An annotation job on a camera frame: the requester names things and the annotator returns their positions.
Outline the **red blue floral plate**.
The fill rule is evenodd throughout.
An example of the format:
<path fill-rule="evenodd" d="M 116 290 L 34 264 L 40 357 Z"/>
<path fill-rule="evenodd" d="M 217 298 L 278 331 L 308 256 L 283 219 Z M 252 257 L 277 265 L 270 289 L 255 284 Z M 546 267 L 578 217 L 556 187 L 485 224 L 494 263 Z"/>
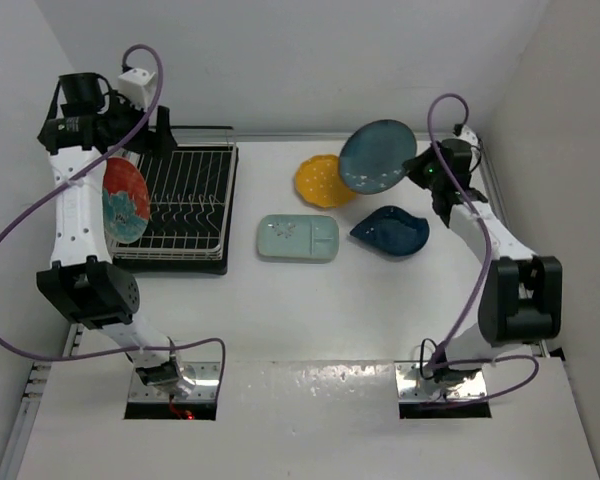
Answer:
<path fill-rule="evenodd" d="M 103 221 L 108 236 L 121 244 L 138 241 L 150 218 L 150 197 L 143 175 L 124 157 L 110 157 L 102 187 Z"/>

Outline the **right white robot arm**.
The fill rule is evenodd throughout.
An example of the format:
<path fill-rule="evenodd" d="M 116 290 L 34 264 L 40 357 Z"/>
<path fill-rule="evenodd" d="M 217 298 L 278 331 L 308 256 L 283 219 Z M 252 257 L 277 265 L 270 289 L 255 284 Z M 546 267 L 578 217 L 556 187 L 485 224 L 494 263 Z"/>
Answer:
<path fill-rule="evenodd" d="M 421 367 L 426 380 L 451 382 L 523 344 L 554 339 L 562 326 L 563 267 L 519 241 L 472 187 L 474 148 L 463 140 L 432 144 L 403 164 L 414 184 L 430 191 L 434 212 L 481 261 L 467 306 L 477 319 L 454 326 Z"/>

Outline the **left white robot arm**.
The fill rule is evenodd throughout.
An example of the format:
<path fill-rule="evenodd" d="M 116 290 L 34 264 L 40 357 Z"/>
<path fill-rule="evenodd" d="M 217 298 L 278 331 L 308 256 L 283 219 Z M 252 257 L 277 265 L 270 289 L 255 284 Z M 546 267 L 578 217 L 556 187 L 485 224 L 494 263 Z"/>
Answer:
<path fill-rule="evenodd" d="M 124 349 L 144 385 L 185 398 L 195 388 L 194 377 L 172 340 L 140 314 L 136 279 L 109 254 L 102 205 L 101 155 L 125 146 L 137 153 L 175 147 L 164 111 L 157 131 L 143 117 L 155 108 L 160 84 L 157 74 L 140 68 L 126 69 L 116 88 L 96 73 L 59 77 L 38 140 L 61 192 L 50 267 L 37 273 L 36 283 L 64 318 Z"/>

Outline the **teal round plate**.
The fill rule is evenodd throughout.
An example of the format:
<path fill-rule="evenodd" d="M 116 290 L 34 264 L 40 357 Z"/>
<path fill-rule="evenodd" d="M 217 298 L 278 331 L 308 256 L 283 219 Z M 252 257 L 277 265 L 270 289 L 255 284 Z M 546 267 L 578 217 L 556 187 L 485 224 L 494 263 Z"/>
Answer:
<path fill-rule="evenodd" d="M 339 153 L 338 174 L 345 186 L 357 194 L 379 194 L 405 177 L 403 164 L 416 154 L 417 141 L 406 124 L 376 120 L 346 140 Z"/>

